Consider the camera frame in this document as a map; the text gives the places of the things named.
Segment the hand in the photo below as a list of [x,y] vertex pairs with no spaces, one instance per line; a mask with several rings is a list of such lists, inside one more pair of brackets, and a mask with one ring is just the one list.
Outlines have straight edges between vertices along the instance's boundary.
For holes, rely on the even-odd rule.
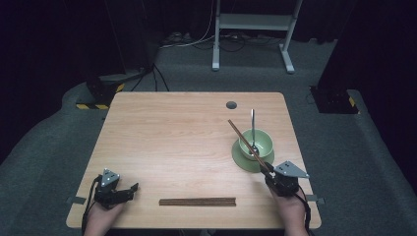
[[118,204],[112,209],[106,209],[95,203],[89,210],[85,236],[104,236],[111,228],[116,218],[122,212],[125,203]]
[[[278,204],[279,216],[285,227],[285,235],[308,236],[309,234],[304,227],[306,210],[303,203],[296,197],[280,197],[271,188],[269,190]],[[301,190],[298,190],[297,195],[304,199]]]

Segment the metal spoon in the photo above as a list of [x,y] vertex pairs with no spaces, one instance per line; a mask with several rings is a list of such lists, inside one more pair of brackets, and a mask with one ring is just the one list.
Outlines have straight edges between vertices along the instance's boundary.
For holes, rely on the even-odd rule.
[[252,109],[252,149],[257,153],[260,154],[260,151],[258,150],[257,146],[255,145],[255,110]]

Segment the metal frame leg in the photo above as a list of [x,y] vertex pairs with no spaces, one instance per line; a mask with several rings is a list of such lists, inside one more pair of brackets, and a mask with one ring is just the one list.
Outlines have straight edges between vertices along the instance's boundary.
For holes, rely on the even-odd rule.
[[289,42],[291,41],[292,33],[294,32],[295,24],[297,23],[298,13],[300,12],[301,4],[303,0],[297,0],[295,5],[294,13],[292,14],[291,22],[289,24],[288,32],[285,37],[284,44],[279,44],[279,50],[282,55],[282,59],[284,60],[285,68],[288,74],[294,74],[294,66],[292,65],[291,59],[289,58],[288,54],[288,46]]
[[220,0],[217,0],[217,6],[215,10],[215,35],[214,46],[212,48],[212,69],[218,71],[220,69],[220,50],[219,50],[219,38],[220,38]]

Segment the black and yellow hazard tape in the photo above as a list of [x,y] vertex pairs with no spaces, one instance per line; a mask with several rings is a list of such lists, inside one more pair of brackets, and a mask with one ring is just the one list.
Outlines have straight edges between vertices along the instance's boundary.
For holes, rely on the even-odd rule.
[[[123,88],[125,87],[125,84],[121,84],[119,85],[115,90],[114,90],[114,94],[123,90]],[[105,99],[107,102],[100,102],[100,103],[94,103],[91,102],[91,100],[89,102],[77,102],[77,108],[82,109],[82,110],[106,110],[110,107],[110,103],[111,100],[114,96],[114,94],[111,94],[111,96],[108,96],[107,99]]]
[[357,114],[360,114],[361,113],[359,111],[358,107],[356,106],[355,101],[353,100],[353,98],[351,96],[349,96],[349,103],[352,106],[352,108],[356,111]]
[[125,87],[125,84],[120,85],[119,87],[117,87],[116,89],[116,93],[123,90],[123,88]]
[[93,109],[100,109],[106,110],[110,106],[106,104],[91,104],[91,103],[77,103],[77,108],[82,110],[93,110]]

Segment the chopsticks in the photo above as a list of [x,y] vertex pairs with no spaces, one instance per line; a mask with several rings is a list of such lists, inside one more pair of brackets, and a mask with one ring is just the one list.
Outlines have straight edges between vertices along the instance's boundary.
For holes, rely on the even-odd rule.
[[161,199],[160,206],[236,207],[236,198]]
[[237,135],[239,136],[239,138],[243,141],[243,143],[245,144],[245,146],[251,151],[251,153],[254,155],[255,159],[258,161],[258,163],[263,166],[265,169],[269,169],[267,168],[267,166],[265,165],[265,162],[258,156],[258,154],[254,151],[254,149],[252,148],[252,146],[248,143],[248,141],[245,139],[245,137],[243,137],[242,133],[240,133],[240,131],[236,128],[236,126],[233,124],[233,122],[231,120],[228,120],[229,124],[232,126],[233,130],[235,130],[235,132],[237,133]]

